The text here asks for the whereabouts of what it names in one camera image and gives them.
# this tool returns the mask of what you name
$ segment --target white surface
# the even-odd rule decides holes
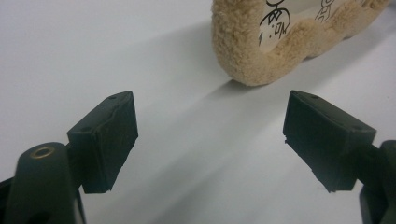
[[[396,4],[364,32],[247,88],[219,68],[205,1],[1,1],[0,179],[108,95],[134,92],[139,138],[89,223],[361,223],[284,144],[290,90],[317,94],[396,138]]]

